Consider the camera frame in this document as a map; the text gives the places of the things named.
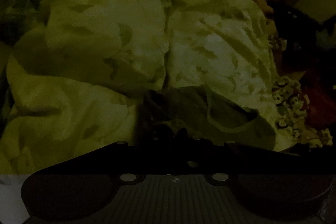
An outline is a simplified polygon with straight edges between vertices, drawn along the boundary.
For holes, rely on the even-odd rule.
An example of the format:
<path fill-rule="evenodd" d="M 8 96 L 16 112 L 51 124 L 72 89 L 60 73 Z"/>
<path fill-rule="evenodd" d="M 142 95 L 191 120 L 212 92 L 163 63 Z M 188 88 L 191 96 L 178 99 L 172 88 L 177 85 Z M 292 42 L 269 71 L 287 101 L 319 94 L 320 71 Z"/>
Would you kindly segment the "cartoon monkey print blanket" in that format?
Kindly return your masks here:
<path fill-rule="evenodd" d="M 309 124 L 307 111 L 310 100 L 301 89 L 300 82 L 288 76 L 277 79 L 272 87 L 272 96 L 279 117 L 276 128 L 289 137 L 290 145 L 308 144 L 310 148 L 333 145 L 335 123 L 316 127 Z"/>

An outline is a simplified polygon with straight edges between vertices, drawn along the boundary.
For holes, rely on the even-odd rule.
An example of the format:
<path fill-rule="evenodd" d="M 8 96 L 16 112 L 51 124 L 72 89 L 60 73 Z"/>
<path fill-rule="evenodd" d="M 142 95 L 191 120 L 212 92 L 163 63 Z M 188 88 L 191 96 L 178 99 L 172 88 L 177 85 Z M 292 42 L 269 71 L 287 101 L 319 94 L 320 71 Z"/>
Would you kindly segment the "red cloth item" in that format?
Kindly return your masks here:
<path fill-rule="evenodd" d="M 308 96 L 307 120 L 316 127 L 335 123 L 335 90 L 332 88 L 308 87 L 303 89 Z"/>

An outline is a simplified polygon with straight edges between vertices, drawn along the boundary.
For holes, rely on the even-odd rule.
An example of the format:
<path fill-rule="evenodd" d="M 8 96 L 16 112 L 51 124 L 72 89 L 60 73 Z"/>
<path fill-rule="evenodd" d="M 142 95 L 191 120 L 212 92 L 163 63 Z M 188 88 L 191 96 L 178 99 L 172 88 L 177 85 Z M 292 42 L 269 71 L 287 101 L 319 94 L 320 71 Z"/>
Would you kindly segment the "dark small garment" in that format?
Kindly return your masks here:
<path fill-rule="evenodd" d="M 272 150 L 276 133 L 257 110 L 244 108 L 205 85 L 144 93 L 137 106 L 133 144 L 208 139 Z"/>

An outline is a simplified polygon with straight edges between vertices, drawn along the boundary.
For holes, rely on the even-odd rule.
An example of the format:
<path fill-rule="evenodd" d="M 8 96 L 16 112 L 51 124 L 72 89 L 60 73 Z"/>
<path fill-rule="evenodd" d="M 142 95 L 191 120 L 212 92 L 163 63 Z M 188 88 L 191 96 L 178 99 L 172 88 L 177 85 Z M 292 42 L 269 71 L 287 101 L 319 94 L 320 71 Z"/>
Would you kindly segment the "light leaf-print bed comforter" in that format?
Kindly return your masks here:
<path fill-rule="evenodd" d="M 6 0 L 1 174 L 32 174 L 132 141 L 149 90 L 205 85 L 257 110 L 289 148 L 272 96 L 266 17 L 253 0 Z"/>

